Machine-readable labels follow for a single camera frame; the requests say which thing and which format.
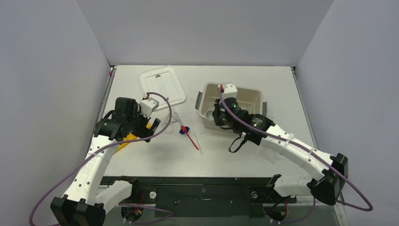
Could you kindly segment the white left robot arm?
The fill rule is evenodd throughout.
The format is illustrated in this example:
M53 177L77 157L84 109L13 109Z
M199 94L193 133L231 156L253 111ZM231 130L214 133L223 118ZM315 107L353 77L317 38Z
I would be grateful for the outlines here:
M101 226L106 214L120 201L136 202L140 198L140 189L133 185L133 179L118 182L100 194L98 188L125 137L133 134L150 141L160 120L155 119L150 128L147 125L158 106L159 102L151 97L139 102L127 97L116 99L114 109L97 122L91 147L75 179L61 198L55 197L51 202L59 225Z

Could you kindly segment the small glass beaker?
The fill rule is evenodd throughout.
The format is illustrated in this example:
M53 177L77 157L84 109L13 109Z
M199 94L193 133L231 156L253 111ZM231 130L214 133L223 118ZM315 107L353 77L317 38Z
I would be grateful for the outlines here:
M214 121L214 111L215 111L214 108L211 108L206 111L205 117L208 121Z

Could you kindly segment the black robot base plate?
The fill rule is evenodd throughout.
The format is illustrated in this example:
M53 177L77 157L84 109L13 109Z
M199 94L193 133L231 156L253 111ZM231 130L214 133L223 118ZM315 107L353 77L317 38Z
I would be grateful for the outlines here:
M272 188L274 178L200 178L104 176L101 187L117 181L133 183L129 203L153 204L174 213L174 217L265 216L265 209L282 209L299 203L296 195L283 199Z

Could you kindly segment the graduated cylinder blue base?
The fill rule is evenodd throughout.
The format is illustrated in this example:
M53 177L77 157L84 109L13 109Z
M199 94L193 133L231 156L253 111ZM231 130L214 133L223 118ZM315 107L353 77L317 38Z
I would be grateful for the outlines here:
M182 122L182 120L180 119L178 113L175 112L175 113L174 113L174 117L175 117L176 121L180 124L179 133L180 133L181 135L182 135L182 134L188 133L189 130L190 130L190 128L187 127L187 126L185 126L185 125L183 124L183 122Z

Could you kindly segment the beige plastic bin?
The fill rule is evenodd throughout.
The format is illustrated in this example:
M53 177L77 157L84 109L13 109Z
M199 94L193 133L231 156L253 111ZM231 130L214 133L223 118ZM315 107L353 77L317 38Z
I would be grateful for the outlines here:
M219 98L218 83L208 82L205 84L202 92L199 92L196 99L195 109L202 119L204 128L222 130L216 126L214 121L208 121L205 117L207 110L214 108L215 100ZM237 101L243 110L249 113L267 115L267 103L263 100L263 93L259 89L250 89L245 87L237 87Z

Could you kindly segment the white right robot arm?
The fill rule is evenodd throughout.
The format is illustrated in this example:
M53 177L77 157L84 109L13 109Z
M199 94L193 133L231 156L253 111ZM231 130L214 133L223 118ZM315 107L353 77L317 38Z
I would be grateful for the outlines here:
M261 114L252 114L239 107L236 99L216 99L212 113L215 125L231 129L242 140L252 142L285 157L306 171L299 177L275 175L266 187L266 197L277 201L290 195L312 195L316 200L335 205L348 178L348 158L314 149L288 134L279 125Z

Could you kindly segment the white bin lid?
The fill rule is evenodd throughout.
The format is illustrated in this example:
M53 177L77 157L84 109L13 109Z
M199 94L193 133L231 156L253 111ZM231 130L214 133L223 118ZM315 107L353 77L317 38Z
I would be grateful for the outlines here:
M171 106L182 104L186 100L177 72L171 65L143 72L139 80L143 93L159 93L168 99Z

